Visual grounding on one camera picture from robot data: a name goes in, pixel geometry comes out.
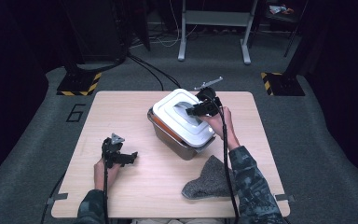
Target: hand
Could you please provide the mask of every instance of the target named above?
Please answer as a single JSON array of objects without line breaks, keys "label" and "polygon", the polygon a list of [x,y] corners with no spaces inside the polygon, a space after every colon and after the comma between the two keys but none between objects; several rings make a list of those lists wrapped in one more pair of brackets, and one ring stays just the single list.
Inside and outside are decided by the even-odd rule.
[{"label": "hand", "polygon": [[[227,127],[227,147],[228,150],[234,149],[236,147],[240,146],[240,143],[237,139],[237,136],[234,132],[234,125],[232,124],[231,119],[231,111],[228,109],[228,107],[223,106],[223,108],[220,108],[222,111],[224,117],[225,117],[225,124]],[[213,131],[220,136],[220,138],[223,140],[223,121],[220,117],[220,114],[216,114],[213,117],[207,117],[207,116],[201,116],[201,120],[208,122],[208,124],[211,126]]]},{"label": "hand", "polygon": [[[115,182],[120,164],[113,164],[112,168],[107,168],[107,188],[110,189]],[[104,166],[103,159],[94,164],[94,188],[103,190]]]}]

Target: black cable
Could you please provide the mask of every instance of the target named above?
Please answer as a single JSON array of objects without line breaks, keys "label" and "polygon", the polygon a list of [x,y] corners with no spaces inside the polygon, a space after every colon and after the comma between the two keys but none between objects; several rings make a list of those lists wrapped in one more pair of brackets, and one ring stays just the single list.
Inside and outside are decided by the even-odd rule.
[{"label": "black cable", "polygon": [[132,59],[133,61],[135,61],[136,63],[138,63],[139,65],[141,65],[144,69],[146,69],[147,71],[149,71],[149,73],[151,73],[159,82],[159,85],[161,86],[161,90],[164,91],[164,86],[162,85],[161,80],[159,80],[159,78],[156,76],[156,74],[154,74],[150,69],[148,69],[146,66],[144,66],[142,63],[140,63],[136,58],[134,58],[132,55],[129,54],[129,58]]},{"label": "black cable", "polygon": [[40,220],[40,223],[43,224],[43,222],[45,221],[45,215],[46,215],[46,211],[48,210],[48,200],[51,199],[51,197],[54,194],[54,191],[56,190],[56,188],[58,187],[58,185],[61,183],[61,181],[63,180],[63,177],[65,176],[66,171],[63,172],[62,176],[60,177],[60,179],[57,181],[57,183],[55,184],[53,190],[51,191],[51,193],[48,196],[48,199],[46,200],[46,204],[45,204],[45,208],[43,209],[43,214],[42,214],[42,218]]},{"label": "black cable", "polygon": [[[150,35],[149,36],[149,41],[153,41],[153,40],[158,40],[158,41],[162,41],[161,39],[162,38],[165,38],[165,37],[169,37],[169,35],[165,35],[164,33],[160,33],[160,34],[155,34],[155,35]],[[138,37],[134,37],[133,40],[132,40],[132,43],[131,43],[131,46],[130,46],[130,49],[133,48],[133,47],[138,47],[140,45],[143,45],[143,42],[138,38]]]},{"label": "black cable", "polygon": [[290,221],[289,221],[289,219],[287,219],[287,217],[284,217],[283,219],[284,219],[284,221],[285,221],[287,224],[291,224]]},{"label": "black cable", "polygon": [[223,106],[218,106],[216,104],[216,102],[211,99],[211,97],[209,97],[208,95],[204,95],[206,98],[208,98],[208,100],[210,100],[211,102],[213,102],[214,106],[217,108],[217,111],[219,112],[220,118],[222,119],[222,123],[223,123],[223,156],[224,156],[224,164],[225,164],[225,173],[226,173],[226,180],[227,180],[227,184],[228,184],[228,189],[229,189],[229,194],[230,194],[230,198],[231,198],[231,202],[232,202],[232,206],[234,208],[234,213],[235,213],[235,221],[234,223],[237,224],[240,218],[240,213],[238,211],[238,207],[237,207],[237,203],[235,201],[235,196],[234,196],[234,192],[232,190],[232,185],[231,185],[231,179],[229,177],[229,169],[228,169],[228,157],[227,157],[227,125],[225,122],[225,113],[223,110]]},{"label": "black cable", "polygon": [[131,57],[133,60],[137,60],[139,63],[143,63],[153,69],[155,69],[156,71],[160,72],[163,76],[165,76],[167,79],[169,79],[173,84],[175,84],[179,89],[182,89],[182,87],[180,86],[179,82],[174,78],[171,77],[170,75],[166,74],[165,72],[159,70],[157,67],[153,66],[152,64],[145,62],[144,60],[136,57],[135,55],[132,55],[130,53],[128,53],[129,57]]},{"label": "black cable", "polygon": [[109,223],[109,216],[108,216],[108,212],[107,212],[107,166],[106,166],[106,160],[105,160],[105,155],[106,153],[106,144],[103,143],[103,217],[104,217],[104,221],[105,224]]},{"label": "black cable", "polygon": [[[60,4],[62,6],[62,8],[64,9],[65,12],[68,12],[68,9],[67,9],[67,5],[64,3],[64,1],[60,0]],[[74,22],[72,20],[72,18],[68,15],[68,13],[66,13],[66,16],[67,16],[67,19],[68,21],[70,22],[70,25],[73,29],[73,31],[76,33],[77,37],[78,37],[78,40],[80,40],[84,46],[84,48],[86,49],[86,51],[88,51],[90,53],[90,55],[92,55],[92,57],[94,58],[95,61],[98,61],[97,58],[95,57],[95,54],[90,50],[88,44],[86,43],[86,41],[82,38],[82,35],[78,32],[78,30],[76,29],[75,25],[74,25]],[[116,62],[114,62],[113,64],[110,64],[110,65],[107,65],[107,66],[103,66],[103,67],[99,67],[99,68],[96,68],[96,69],[82,69],[82,68],[78,68],[79,72],[82,72],[82,71],[86,71],[86,72],[89,72],[89,73],[101,73],[101,72],[104,72],[106,70],[109,70],[109,69],[112,69],[114,67],[117,67],[119,66],[120,64],[122,64],[124,62],[124,58],[123,58],[124,55],[122,55],[121,57],[119,57],[119,60],[117,60]]]}]

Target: wire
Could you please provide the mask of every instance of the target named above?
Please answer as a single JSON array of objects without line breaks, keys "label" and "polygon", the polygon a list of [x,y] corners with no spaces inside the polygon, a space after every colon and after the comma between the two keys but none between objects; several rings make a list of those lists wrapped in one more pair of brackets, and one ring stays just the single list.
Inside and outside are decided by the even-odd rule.
[{"label": "wire", "polygon": [[[89,52],[89,54],[93,57],[93,59],[98,62],[97,57],[95,56],[95,54],[92,52],[92,50],[89,48],[88,44],[86,43],[86,41],[83,39],[83,36],[81,35],[81,33],[78,32],[78,30],[76,29],[76,26],[74,25],[73,19],[71,18],[71,16],[68,14],[68,8],[67,5],[64,3],[64,1],[60,0],[60,3],[62,5],[62,8],[65,10],[66,12],[66,16],[68,18],[68,21],[70,22],[70,25],[73,29],[73,31],[75,32],[77,39],[79,41],[81,41],[81,43],[83,44],[84,48],[86,49],[86,51]],[[113,64],[107,65],[107,66],[103,66],[100,68],[96,68],[96,69],[87,69],[86,71],[89,72],[103,72],[109,69],[112,69],[114,67],[119,66],[120,64],[122,64],[124,62],[123,56],[125,55],[126,52],[123,52],[123,55],[120,55],[118,58],[119,60],[117,60],[117,62],[114,62]]]},{"label": "wire", "polygon": [[156,76],[156,74],[154,74],[150,69],[148,69],[141,62],[139,62],[135,57],[132,57],[131,55],[129,55],[129,58],[132,59],[133,61],[135,61],[136,63],[138,63],[139,65],[141,65],[147,71],[149,71],[157,79],[157,81],[159,82],[159,85],[161,86],[161,90],[164,91],[164,86],[162,85],[161,80],[159,80],[159,78]]},{"label": "wire", "polygon": [[213,102],[214,106],[217,108],[217,111],[219,112],[220,118],[222,119],[222,123],[223,123],[223,156],[224,156],[224,164],[225,164],[225,173],[226,173],[226,180],[227,180],[227,184],[228,184],[228,189],[229,189],[229,194],[230,194],[230,198],[231,198],[231,202],[232,202],[232,206],[234,207],[234,213],[235,213],[235,221],[234,223],[237,224],[240,214],[238,212],[238,207],[237,207],[237,203],[235,202],[235,196],[234,196],[234,192],[232,190],[232,185],[231,185],[231,179],[229,177],[229,170],[228,170],[228,157],[227,157],[227,125],[225,122],[225,113],[223,109],[223,106],[218,106],[216,104],[216,102],[211,99],[211,97],[209,97],[208,95],[204,95],[206,98],[208,98],[208,100],[210,100],[211,102]]},{"label": "wire", "polygon": [[[201,10],[201,11],[203,11],[204,7],[205,7],[205,0],[203,0],[203,2],[202,2],[202,10]],[[195,25],[195,26],[194,26],[194,28],[186,35],[186,38],[187,38],[188,36],[190,36],[191,33],[193,33],[193,31],[197,28],[197,26],[198,26],[198,25]]]},{"label": "wire", "polygon": [[155,67],[154,65],[145,62],[144,60],[136,57],[135,55],[132,55],[130,53],[128,53],[128,57],[131,58],[133,61],[135,61],[136,63],[140,64],[143,68],[145,68],[147,71],[149,71],[159,82],[159,84],[161,85],[161,90],[164,91],[163,85],[161,83],[161,80],[156,76],[156,74],[154,74],[148,67],[155,69],[156,71],[160,72],[163,76],[165,76],[167,79],[169,79],[173,84],[176,85],[177,88],[181,89],[182,87],[180,86],[179,82],[174,78],[171,77],[170,75],[166,74],[165,72],[159,70],[157,67]]},{"label": "wire", "polygon": [[105,153],[106,153],[106,144],[105,142],[108,141],[107,139],[103,142],[103,217],[105,220],[105,224],[109,223],[109,216],[107,213],[107,167],[106,167],[106,160],[105,160]]},{"label": "wire", "polygon": [[173,15],[173,20],[175,21],[175,25],[176,25],[176,31],[177,31],[176,40],[174,40],[174,41],[173,41],[173,44],[171,44],[171,45],[165,45],[162,41],[160,41],[159,38],[157,38],[157,40],[159,41],[159,43],[160,43],[162,46],[167,47],[167,48],[172,47],[173,45],[175,45],[175,44],[178,42],[178,40],[180,39],[180,38],[179,38],[179,36],[180,36],[180,34],[179,34],[179,25],[178,25],[178,22],[177,22],[177,20],[176,20],[175,14],[173,13],[172,0],[170,0],[170,7],[171,7],[172,15]]},{"label": "wire", "polygon": [[289,221],[289,219],[287,219],[287,217],[284,217],[283,219],[284,219],[284,221],[285,221],[287,224],[291,224],[290,221]]},{"label": "wire", "polygon": [[48,196],[48,199],[46,200],[46,204],[45,204],[45,208],[43,209],[43,214],[42,214],[42,218],[40,219],[40,223],[43,224],[45,221],[45,215],[46,215],[46,211],[48,210],[48,200],[53,196],[54,191],[56,190],[56,188],[58,187],[58,185],[61,183],[61,181],[63,180],[63,177],[65,176],[66,171],[63,172],[62,176],[60,177],[60,179],[57,181],[57,183],[55,184],[53,190],[51,191],[51,193]]}]

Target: gray carpet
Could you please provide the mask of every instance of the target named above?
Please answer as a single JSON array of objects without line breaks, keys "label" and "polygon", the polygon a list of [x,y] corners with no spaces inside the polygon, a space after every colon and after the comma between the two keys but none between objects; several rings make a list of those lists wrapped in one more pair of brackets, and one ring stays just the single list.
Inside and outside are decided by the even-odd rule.
[{"label": "gray carpet", "polygon": [[[175,77],[192,90],[204,81],[223,77],[216,91],[249,91],[254,97],[285,192],[295,195],[288,217],[293,224],[358,223],[358,170],[326,130],[312,89],[298,77],[306,96],[268,96],[260,73],[283,72],[295,45],[283,58],[287,39],[260,33],[244,65],[239,35],[198,36],[188,41],[186,60],[177,61],[179,43],[168,48],[152,44],[131,53]],[[166,91],[175,86],[156,73]],[[0,167],[0,223],[39,223],[45,201],[65,172],[95,96],[58,96],[63,68],[47,73],[46,99],[18,144]],[[103,72],[96,91],[160,91],[157,80],[130,59]],[[66,122],[75,104],[84,111],[79,122]],[[47,211],[45,223],[72,223]]]}]

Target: dark background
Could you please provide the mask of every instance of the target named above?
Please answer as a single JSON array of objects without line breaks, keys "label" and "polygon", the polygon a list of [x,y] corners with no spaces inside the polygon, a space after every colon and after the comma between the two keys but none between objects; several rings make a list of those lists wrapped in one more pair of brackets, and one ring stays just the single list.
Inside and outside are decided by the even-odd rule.
[{"label": "dark background", "polygon": [[[52,44],[50,16],[60,21],[74,61],[83,63],[59,1],[0,0],[0,164],[43,102],[45,74],[64,65]],[[302,29],[289,66],[306,77],[328,130],[358,167],[358,1],[311,1]]]}]

